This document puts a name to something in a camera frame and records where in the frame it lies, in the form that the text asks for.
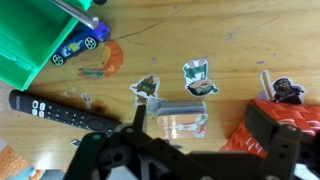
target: wooden floor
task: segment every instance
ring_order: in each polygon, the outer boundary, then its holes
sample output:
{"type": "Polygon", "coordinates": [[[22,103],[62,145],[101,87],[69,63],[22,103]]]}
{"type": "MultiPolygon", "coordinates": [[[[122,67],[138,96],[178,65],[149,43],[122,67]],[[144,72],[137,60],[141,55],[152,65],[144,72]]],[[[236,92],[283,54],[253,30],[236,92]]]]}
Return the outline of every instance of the wooden floor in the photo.
{"type": "MultiPolygon", "coordinates": [[[[79,77],[78,69],[100,60],[103,47],[69,60],[62,67],[48,62],[28,92],[86,109],[79,95],[91,95],[97,106],[122,122],[132,122],[134,94],[129,86],[155,72],[158,95],[170,101],[199,100],[185,89],[182,67],[206,58],[208,77],[220,89],[204,98],[209,113],[205,139],[176,140],[183,151],[218,150],[240,121],[246,104],[263,90],[260,73],[271,80],[291,77],[308,94],[306,104],[319,104],[320,2],[282,0],[109,0],[90,12],[111,29],[124,62],[117,74],[99,80],[79,77]],[[70,97],[63,94],[75,91],[70,97]]],[[[37,168],[67,168],[75,148],[70,141],[88,133],[10,110],[0,89],[0,136],[37,168]]],[[[148,134],[158,136],[148,119],[148,134]]]]}

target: green toy bin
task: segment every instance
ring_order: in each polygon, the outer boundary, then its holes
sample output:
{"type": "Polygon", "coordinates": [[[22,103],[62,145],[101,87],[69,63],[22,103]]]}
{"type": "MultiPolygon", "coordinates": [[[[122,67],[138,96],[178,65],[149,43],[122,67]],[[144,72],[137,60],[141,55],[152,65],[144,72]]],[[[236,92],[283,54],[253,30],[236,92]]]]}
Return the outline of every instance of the green toy bin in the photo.
{"type": "MultiPolygon", "coordinates": [[[[65,0],[87,10],[92,0],[65,0]]],[[[78,20],[49,0],[0,1],[0,79],[29,87],[78,20]]]]}

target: plastic toy part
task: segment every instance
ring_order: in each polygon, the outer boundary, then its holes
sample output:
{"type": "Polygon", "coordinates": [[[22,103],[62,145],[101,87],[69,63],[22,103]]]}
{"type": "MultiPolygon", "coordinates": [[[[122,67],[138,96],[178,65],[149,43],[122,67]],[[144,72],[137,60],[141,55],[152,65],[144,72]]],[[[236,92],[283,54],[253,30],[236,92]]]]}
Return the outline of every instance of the plastic toy part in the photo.
{"type": "MultiPolygon", "coordinates": [[[[87,10],[92,0],[66,0],[87,10]]],[[[25,90],[78,21],[50,1],[0,1],[0,80],[25,90]]]]}
{"type": "Polygon", "coordinates": [[[89,49],[98,47],[100,42],[105,42],[110,37],[110,29],[100,22],[97,29],[91,29],[88,26],[78,23],[72,30],[50,60],[53,64],[61,66],[67,59],[78,55],[89,49]]]}
{"type": "Polygon", "coordinates": [[[104,5],[107,0],[93,0],[93,2],[99,6],[104,5]]]}

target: blue toy car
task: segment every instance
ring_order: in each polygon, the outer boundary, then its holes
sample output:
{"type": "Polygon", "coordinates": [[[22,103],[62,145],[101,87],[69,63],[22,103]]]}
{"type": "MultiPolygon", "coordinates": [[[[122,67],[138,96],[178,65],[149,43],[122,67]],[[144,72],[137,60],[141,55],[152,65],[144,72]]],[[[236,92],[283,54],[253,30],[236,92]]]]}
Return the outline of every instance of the blue toy car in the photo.
{"type": "Polygon", "coordinates": [[[67,59],[78,55],[86,49],[95,49],[100,42],[105,42],[110,37],[110,29],[100,22],[97,29],[79,23],[59,46],[50,60],[53,64],[61,66],[67,59]]]}

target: remote control button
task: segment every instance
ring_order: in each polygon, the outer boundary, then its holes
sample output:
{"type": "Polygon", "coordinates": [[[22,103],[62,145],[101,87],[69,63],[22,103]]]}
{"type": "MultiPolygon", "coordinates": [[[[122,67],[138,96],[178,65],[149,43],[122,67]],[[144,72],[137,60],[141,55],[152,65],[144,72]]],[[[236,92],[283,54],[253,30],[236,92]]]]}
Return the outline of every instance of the remote control button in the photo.
{"type": "Polygon", "coordinates": [[[45,103],[40,103],[40,110],[44,111],[46,109],[46,104],[45,103]]]}
{"type": "Polygon", "coordinates": [[[44,112],[43,111],[39,111],[39,116],[40,117],[44,117],[44,112]]]}
{"type": "Polygon", "coordinates": [[[34,101],[32,102],[32,107],[35,108],[35,109],[37,109],[38,106],[39,106],[39,102],[36,101],[36,100],[34,100],[34,101]]]}
{"type": "Polygon", "coordinates": [[[35,116],[38,116],[38,110],[32,109],[32,114],[35,115],[35,116]]]}
{"type": "Polygon", "coordinates": [[[99,131],[99,130],[103,129],[103,125],[101,123],[99,123],[98,121],[89,122],[87,127],[93,131],[99,131]]]}

